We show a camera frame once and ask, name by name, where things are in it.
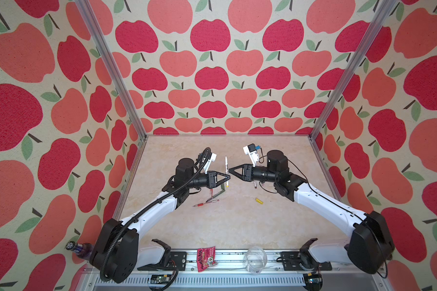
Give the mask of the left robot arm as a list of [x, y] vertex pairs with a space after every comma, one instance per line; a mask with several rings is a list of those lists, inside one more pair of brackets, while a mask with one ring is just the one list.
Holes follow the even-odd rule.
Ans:
[[213, 161], [214, 158], [181, 159], [175, 174], [150, 204], [120, 221], [111, 218], [104, 223], [89, 258], [103, 282], [122, 283], [133, 271], [144, 267], [176, 271], [169, 245], [152, 240], [140, 246], [140, 240], [162, 218], [181, 206], [191, 189], [214, 189], [230, 180], [229, 174], [209, 170]]

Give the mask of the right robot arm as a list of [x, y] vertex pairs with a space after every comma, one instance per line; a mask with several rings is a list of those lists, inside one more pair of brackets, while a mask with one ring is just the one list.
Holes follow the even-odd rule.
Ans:
[[308, 207], [340, 229], [343, 240], [310, 239], [299, 249], [297, 259], [304, 270], [314, 270], [322, 263], [353, 264], [367, 274], [376, 274], [387, 267], [395, 250], [386, 219], [378, 212], [355, 209], [328, 196], [310, 184], [307, 177], [290, 171], [292, 164], [282, 151], [267, 153], [266, 166], [257, 166], [258, 157], [251, 154], [252, 163], [229, 169], [229, 173], [246, 182], [273, 183], [276, 192]]

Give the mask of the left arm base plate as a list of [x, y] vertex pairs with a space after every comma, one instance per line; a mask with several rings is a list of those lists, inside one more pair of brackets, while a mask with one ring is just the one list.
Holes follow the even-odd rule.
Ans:
[[171, 246], [158, 239], [143, 245], [138, 251], [137, 270], [163, 270], [176, 267], [185, 271], [187, 252], [173, 251]]

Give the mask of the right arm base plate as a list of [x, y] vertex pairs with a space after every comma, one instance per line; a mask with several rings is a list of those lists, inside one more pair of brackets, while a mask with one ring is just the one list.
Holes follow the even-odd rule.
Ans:
[[309, 253], [309, 247], [316, 242], [317, 238], [308, 240], [298, 251], [281, 252], [280, 257], [276, 259], [281, 263], [284, 271], [317, 271], [333, 270], [331, 263], [318, 263]]

